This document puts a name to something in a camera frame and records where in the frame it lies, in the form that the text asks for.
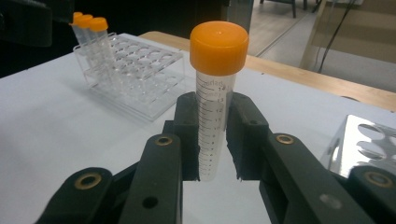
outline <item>screw hole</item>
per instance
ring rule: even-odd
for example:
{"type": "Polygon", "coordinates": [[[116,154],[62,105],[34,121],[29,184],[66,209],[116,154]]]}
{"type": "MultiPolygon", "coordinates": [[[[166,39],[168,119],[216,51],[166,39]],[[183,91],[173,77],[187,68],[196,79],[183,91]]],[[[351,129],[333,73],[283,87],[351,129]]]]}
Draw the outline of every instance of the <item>screw hole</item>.
{"type": "Polygon", "coordinates": [[[87,173],[78,177],[75,182],[76,189],[91,189],[102,181],[98,173],[87,173]]]}
{"type": "Polygon", "coordinates": [[[276,137],[276,141],[279,143],[285,144],[285,145],[290,145],[294,143],[294,139],[288,135],[285,134],[280,134],[276,137]]]}
{"type": "Polygon", "coordinates": [[[147,209],[151,209],[158,204],[158,199],[156,197],[147,197],[145,200],[143,200],[142,205],[143,207],[147,209]]]}
{"type": "Polygon", "coordinates": [[[167,146],[169,144],[172,143],[172,138],[170,137],[160,137],[155,141],[155,144],[157,144],[158,146],[167,146]]]}

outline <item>wooden table edge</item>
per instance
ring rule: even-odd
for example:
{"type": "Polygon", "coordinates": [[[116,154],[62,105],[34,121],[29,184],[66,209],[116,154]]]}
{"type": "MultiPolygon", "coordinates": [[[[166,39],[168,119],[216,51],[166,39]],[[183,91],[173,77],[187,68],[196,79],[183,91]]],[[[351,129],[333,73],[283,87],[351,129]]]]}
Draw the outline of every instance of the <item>wooden table edge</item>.
{"type": "MultiPolygon", "coordinates": [[[[177,49],[190,50],[189,39],[157,31],[147,32],[140,37],[165,44],[177,49]]],[[[335,95],[356,99],[367,105],[375,105],[390,111],[396,111],[396,93],[329,77],[301,68],[276,63],[254,56],[247,56],[245,67],[286,80],[312,87],[335,95]]]]}

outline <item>white table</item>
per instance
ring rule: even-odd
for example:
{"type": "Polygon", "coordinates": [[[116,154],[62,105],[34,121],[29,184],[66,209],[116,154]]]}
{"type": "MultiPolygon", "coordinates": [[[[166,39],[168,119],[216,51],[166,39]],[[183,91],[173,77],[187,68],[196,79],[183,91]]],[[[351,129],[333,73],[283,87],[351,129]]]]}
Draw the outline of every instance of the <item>white table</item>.
{"type": "MultiPolygon", "coordinates": [[[[194,91],[185,56],[187,91],[194,91]]],[[[348,114],[396,128],[388,110],[248,69],[234,91],[255,102],[273,132],[295,135],[317,158],[348,114]]],[[[112,107],[85,85],[73,54],[0,79],[0,223],[35,222],[76,171],[103,167],[116,174],[139,161],[147,139],[174,111],[149,122],[112,107]]],[[[270,223],[259,183],[235,177],[224,148],[214,181],[184,183],[184,223],[270,223]]]]}

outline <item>plastic tube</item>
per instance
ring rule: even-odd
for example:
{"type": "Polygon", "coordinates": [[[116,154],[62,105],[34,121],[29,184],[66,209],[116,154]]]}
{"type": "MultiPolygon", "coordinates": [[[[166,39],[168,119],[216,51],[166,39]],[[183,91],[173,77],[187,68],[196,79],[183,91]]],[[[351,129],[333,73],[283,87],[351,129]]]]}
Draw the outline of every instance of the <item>plastic tube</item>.
{"type": "Polygon", "coordinates": [[[77,15],[73,20],[73,31],[76,39],[81,46],[88,45],[92,41],[92,35],[89,33],[89,21],[93,16],[90,14],[82,15],[80,12],[75,12],[77,15]]]}
{"type": "Polygon", "coordinates": [[[196,69],[199,114],[199,175],[215,177],[236,73],[245,65],[248,33],[227,21],[210,21],[191,32],[190,61],[196,69]]]}
{"type": "Polygon", "coordinates": [[[91,30],[90,33],[95,39],[95,46],[97,47],[97,50],[100,50],[106,62],[114,63],[115,57],[113,51],[111,50],[110,40],[108,39],[108,24],[106,19],[103,17],[93,18],[90,20],[89,26],[91,30]]]}

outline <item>orange cap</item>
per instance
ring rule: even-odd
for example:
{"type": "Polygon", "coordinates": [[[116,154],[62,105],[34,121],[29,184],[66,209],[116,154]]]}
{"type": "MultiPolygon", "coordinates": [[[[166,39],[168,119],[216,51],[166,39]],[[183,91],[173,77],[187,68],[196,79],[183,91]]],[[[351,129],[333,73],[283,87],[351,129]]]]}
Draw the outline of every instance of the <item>orange cap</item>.
{"type": "Polygon", "coordinates": [[[94,32],[105,31],[107,28],[107,21],[103,17],[96,17],[90,20],[90,29],[94,32]]]}
{"type": "Polygon", "coordinates": [[[82,14],[82,12],[75,12],[75,13],[73,13],[73,22],[72,23],[69,23],[70,25],[76,25],[76,19],[78,18],[78,17],[80,17],[80,16],[82,16],[83,14],[82,14]]]}
{"type": "Polygon", "coordinates": [[[211,76],[228,76],[245,65],[248,32],[227,21],[197,25],[190,36],[190,62],[197,71],[211,76]]]}
{"type": "Polygon", "coordinates": [[[92,20],[93,16],[90,14],[85,14],[76,18],[76,25],[80,28],[88,28],[90,27],[90,20],[92,20]]]}

